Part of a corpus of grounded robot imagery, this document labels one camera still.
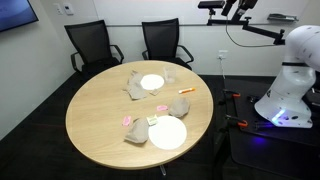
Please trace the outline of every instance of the black cable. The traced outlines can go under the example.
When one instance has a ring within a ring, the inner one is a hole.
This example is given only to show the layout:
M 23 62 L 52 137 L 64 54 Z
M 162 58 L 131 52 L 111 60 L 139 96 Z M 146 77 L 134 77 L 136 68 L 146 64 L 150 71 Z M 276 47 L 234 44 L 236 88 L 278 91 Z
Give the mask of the black cable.
M 229 34 L 229 32 L 228 32 L 228 16 L 226 16 L 226 33 L 227 33 L 227 35 L 229 36 L 229 38 L 230 38 L 230 40 L 234 43 L 234 44 L 236 44 L 237 46 L 240 46 L 240 47 L 246 47 L 246 48 L 256 48 L 256 47 L 272 47 L 272 46 L 278 46 L 278 45 L 274 45 L 274 44 L 267 44 L 267 45 L 258 45 L 258 46 L 249 46 L 249 45 L 241 45 L 241 44 L 239 44 L 239 43 L 237 43 L 237 42 L 235 42 L 233 39 L 232 39 L 232 37 L 230 36 L 230 34 Z

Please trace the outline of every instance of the light switch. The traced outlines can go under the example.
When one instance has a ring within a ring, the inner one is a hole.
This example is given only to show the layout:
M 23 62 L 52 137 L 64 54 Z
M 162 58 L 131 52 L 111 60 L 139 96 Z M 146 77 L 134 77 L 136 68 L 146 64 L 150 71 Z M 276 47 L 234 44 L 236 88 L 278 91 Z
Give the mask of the light switch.
M 73 7 L 70 3 L 63 3 L 63 8 L 64 8 L 64 11 L 66 12 L 66 14 L 68 14 L 68 15 L 74 14 Z
M 63 11 L 62 11 L 62 9 L 61 9 L 60 4 L 59 4 L 59 3 L 53 3 L 53 5 L 54 5 L 57 13 L 58 13 L 59 15 L 62 15 L 62 14 L 63 14 Z

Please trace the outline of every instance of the power outlet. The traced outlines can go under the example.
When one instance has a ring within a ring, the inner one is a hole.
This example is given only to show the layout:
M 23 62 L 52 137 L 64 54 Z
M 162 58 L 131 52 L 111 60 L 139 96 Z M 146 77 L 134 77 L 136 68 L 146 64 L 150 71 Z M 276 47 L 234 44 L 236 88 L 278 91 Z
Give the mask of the power outlet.
M 60 4 L 59 4 L 59 3 L 53 3 L 53 5 L 54 5 L 57 13 L 58 13 L 59 15 L 63 15 L 63 11 L 62 11 L 62 9 L 61 9 Z
M 217 59 L 227 59 L 228 50 L 219 50 Z

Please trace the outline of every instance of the wall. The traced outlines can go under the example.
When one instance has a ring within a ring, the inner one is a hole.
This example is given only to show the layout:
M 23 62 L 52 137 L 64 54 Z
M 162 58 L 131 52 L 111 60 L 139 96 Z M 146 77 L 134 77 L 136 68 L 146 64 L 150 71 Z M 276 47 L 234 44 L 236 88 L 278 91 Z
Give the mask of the wall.
M 43 0 L 41 2 L 57 33 L 64 43 L 68 44 L 71 51 L 74 51 L 74 49 L 68 40 L 63 25 L 99 19 L 94 0 L 69 0 L 68 2 L 70 2 L 75 9 L 75 15 L 73 16 L 58 15 L 55 12 L 52 4 L 55 2 L 62 4 L 64 0 Z M 315 18 L 319 15 L 315 7 L 319 6 L 320 1 L 310 0 L 300 21 L 293 25 L 265 25 L 256 27 L 275 32 L 279 32 L 282 28 L 286 30 L 286 36 L 292 29 L 300 25 L 320 25 L 320 20 Z M 240 26 L 229 26 L 228 30 L 232 38 L 243 45 L 263 45 L 272 44 L 273 42 L 270 38 L 243 31 Z M 108 27 L 108 31 L 111 43 L 119 45 L 122 49 L 125 55 L 124 62 L 142 59 L 141 52 L 146 48 L 141 26 L 112 26 Z M 224 74 L 227 75 L 275 76 L 281 68 L 281 62 L 284 56 L 283 46 L 264 48 L 239 47 L 229 39 L 225 32 L 225 26 L 181 26 L 180 31 L 180 44 L 185 45 L 195 57 L 195 62 L 193 62 L 191 66 L 193 71 L 198 74 L 219 75 L 222 74 L 222 69 L 224 69 Z M 222 62 L 222 67 L 220 61 L 216 58 L 219 50 L 229 51 L 227 59 Z
M 73 73 L 40 0 L 30 3 L 39 21 L 0 33 L 0 139 Z
M 105 19 L 111 25 L 141 25 L 142 21 L 172 18 L 179 18 L 181 24 L 204 24 L 209 14 L 208 9 L 198 8 L 200 0 L 93 0 L 93 2 L 99 18 Z M 267 17 L 270 13 L 300 17 L 308 2 L 309 0 L 259 0 L 253 9 L 246 12 L 246 16 L 253 17 L 251 23 L 269 24 Z M 237 4 L 232 6 L 230 15 L 235 13 Z M 225 18 L 221 15 L 222 9 L 215 11 L 216 18 Z

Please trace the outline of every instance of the white plate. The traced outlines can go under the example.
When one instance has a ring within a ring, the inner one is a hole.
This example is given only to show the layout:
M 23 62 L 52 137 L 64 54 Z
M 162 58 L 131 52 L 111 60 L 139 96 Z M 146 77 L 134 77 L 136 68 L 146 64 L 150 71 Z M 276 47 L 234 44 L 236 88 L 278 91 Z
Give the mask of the white plate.
M 149 127 L 149 139 L 160 149 L 176 149 L 185 142 L 186 138 L 186 126 L 180 119 L 173 116 L 160 116 L 158 123 Z
M 140 81 L 140 84 L 142 88 L 145 90 L 155 90 L 163 86 L 164 79 L 156 74 L 148 74 L 143 76 L 143 78 Z

